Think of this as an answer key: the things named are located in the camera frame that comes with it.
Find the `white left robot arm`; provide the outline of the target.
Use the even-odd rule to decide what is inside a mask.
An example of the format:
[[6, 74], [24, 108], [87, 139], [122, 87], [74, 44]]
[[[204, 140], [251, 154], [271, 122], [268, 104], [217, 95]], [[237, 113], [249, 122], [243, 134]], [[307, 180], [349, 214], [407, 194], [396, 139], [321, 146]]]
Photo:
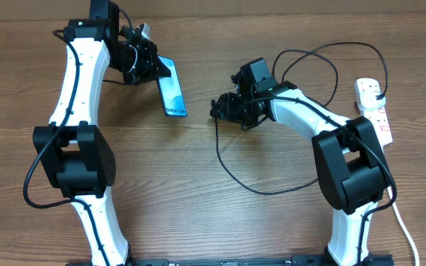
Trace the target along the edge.
[[49, 123], [33, 131], [35, 164], [79, 215], [91, 265], [135, 263], [112, 200], [115, 155], [98, 127], [106, 71], [118, 70], [126, 86], [154, 81], [165, 115], [187, 115], [175, 62], [158, 54], [148, 24], [121, 25], [123, 14], [110, 0], [92, 0], [87, 18], [54, 31], [67, 48], [64, 81]]

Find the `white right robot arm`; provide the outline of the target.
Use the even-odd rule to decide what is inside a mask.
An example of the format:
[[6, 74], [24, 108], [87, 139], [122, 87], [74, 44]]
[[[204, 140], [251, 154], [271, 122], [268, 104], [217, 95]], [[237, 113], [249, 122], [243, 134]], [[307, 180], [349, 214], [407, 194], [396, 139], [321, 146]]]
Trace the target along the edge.
[[333, 208], [331, 239], [322, 255], [293, 256], [293, 265], [393, 265], [390, 255], [373, 255], [367, 238], [385, 189], [396, 188], [372, 122], [336, 115], [289, 82], [278, 82], [263, 58], [231, 77], [236, 92], [212, 101], [215, 120], [249, 130], [265, 119], [288, 126], [310, 140], [320, 190]]

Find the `blue Samsung smartphone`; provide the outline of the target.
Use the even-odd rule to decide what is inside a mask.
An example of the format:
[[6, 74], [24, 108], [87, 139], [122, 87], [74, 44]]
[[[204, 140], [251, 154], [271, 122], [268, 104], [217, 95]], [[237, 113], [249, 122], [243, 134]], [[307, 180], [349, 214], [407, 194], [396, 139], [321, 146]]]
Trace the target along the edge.
[[170, 77], [158, 79], [158, 88], [163, 103], [164, 113], [166, 116], [186, 117], [188, 112], [183, 99], [175, 62], [171, 58], [165, 58], [160, 55], [158, 57], [171, 72]]

